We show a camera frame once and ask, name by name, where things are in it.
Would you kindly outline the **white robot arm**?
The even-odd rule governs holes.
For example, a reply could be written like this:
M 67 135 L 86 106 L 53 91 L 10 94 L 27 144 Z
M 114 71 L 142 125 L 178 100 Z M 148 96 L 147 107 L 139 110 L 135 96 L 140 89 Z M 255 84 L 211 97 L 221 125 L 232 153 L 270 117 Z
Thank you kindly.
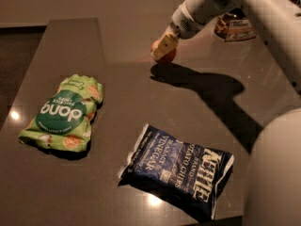
M 301 89 L 300 7 L 290 0 L 184 0 L 151 48 L 159 60 L 194 37 L 209 21 L 233 8 L 246 15 L 280 69 Z M 250 156 L 242 226 L 301 225 L 301 109 L 273 119 Z

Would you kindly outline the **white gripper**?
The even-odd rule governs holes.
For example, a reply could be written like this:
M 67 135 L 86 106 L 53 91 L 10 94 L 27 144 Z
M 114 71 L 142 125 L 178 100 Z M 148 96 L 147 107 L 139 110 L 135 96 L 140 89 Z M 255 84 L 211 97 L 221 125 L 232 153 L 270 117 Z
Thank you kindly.
M 150 49 L 155 61 L 175 52 L 179 39 L 191 39 L 213 18 L 233 9 L 238 0 L 184 0 L 171 17 L 170 25 Z

